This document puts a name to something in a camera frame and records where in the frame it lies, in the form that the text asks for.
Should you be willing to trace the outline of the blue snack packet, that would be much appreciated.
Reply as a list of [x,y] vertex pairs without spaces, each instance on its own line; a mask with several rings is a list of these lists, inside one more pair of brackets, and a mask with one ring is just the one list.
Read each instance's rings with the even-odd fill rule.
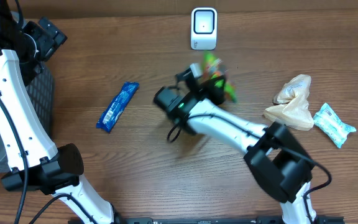
[[112,99],[109,106],[102,113],[96,123],[96,128],[103,129],[107,133],[110,133],[138,89],[139,83],[125,82],[120,92]]

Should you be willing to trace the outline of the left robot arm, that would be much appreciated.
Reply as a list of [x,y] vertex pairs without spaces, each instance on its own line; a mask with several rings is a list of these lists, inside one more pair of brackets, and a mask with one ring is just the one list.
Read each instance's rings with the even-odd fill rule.
[[0,1],[0,136],[9,165],[1,181],[8,191],[39,190],[62,200],[83,223],[121,223],[86,179],[78,148],[57,147],[50,139],[26,90],[66,39],[47,18],[15,20]]

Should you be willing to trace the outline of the brown nut snack bag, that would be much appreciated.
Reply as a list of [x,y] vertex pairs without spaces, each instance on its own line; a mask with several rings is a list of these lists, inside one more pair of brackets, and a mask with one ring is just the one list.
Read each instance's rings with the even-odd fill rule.
[[311,77],[299,74],[292,78],[273,98],[274,106],[264,110],[264,116],[300,131],[309,131],[314,121],[308,109]]

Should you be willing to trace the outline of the teal wipes packet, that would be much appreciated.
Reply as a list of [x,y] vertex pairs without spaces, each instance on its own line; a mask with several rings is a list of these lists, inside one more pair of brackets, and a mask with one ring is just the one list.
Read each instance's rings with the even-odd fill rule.
[[327,103],[324,103],[321,109],[315,113],[313,121],[338,148],[341,148],[345,143],[349,133],[357,131],[355,127],[342,122]]

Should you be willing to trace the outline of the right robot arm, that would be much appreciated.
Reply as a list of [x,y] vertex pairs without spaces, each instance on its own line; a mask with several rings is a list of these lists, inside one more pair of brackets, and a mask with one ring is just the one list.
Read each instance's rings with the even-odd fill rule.
[[163,86],[154,96],[154,103],[175,127],[237,149],[262,190],[280,202],[284,223],[314,223],[316,213],[308,196],[316,163],[287,127],[278,122],[255,124],[221,109],[224,75],[203,83],[191,72],[176,78],[186,83],[189,92],[185,96],[178,85]]

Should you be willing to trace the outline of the green Haribo candy bag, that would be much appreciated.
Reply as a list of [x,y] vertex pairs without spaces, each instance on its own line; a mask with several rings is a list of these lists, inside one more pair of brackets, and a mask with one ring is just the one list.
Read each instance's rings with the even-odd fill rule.
[[237,102],[236,87],[232,81],[228,79],[227,68],[223,61],[215,56],[211,51],[204,51],[202,63],[203,81],[221,78],[215,81],[214,86],[222,88],[226,100],[234,103]]

